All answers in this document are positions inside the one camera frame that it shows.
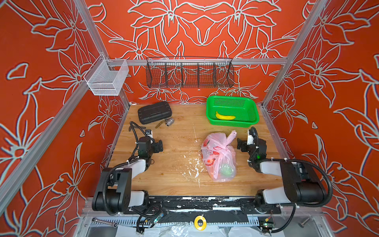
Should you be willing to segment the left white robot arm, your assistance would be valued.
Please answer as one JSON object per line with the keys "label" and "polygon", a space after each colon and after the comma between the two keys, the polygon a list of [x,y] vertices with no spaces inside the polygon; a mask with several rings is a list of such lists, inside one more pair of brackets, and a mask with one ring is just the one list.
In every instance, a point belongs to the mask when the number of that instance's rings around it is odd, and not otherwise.
{"label": "left white robot arm", "polygon": [[94,211],[113,216],[147,202],[148,192],[133,191],[132,180],[148,170],[153,154],[163,152],[163,142],[156,141],[151,130],[145,130],[133,121],[129,125],[135,137],[134,150],[126,162],[101,172],[91,204]]}

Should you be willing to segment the pink plastic bag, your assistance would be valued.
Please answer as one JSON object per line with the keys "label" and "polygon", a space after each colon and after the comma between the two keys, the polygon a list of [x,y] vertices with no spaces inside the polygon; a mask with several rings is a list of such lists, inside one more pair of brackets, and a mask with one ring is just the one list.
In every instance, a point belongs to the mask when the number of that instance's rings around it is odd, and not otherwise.
{"label": "pink plastic bag", "polygon": [[[202,161],[214,182],[229,182],[236,176],[236,152],[232,146],[236,136],[235,130],[228,136],[221,132],[211,133],[201,145]],[[224,177],[220,173],[219,169],[222,164],[228,164],[234,168],[233,177]]]}

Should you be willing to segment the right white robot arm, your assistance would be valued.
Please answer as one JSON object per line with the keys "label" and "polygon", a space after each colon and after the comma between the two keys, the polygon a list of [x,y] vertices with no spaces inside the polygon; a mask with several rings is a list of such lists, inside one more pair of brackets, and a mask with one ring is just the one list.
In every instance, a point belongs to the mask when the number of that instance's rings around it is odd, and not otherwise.
{"label": "right white robot arm", "polygon": [[333,184],[321,167],[303,160],[269,159],[266,141],[259,138],[255,127],[248,130],[246,140],[237,140],[237,148],[249,155],[248,165],[257,173],[282,179],[282,186],[256,193],[254,207],[258,212],[282,204],[322,207],[331,201]]}

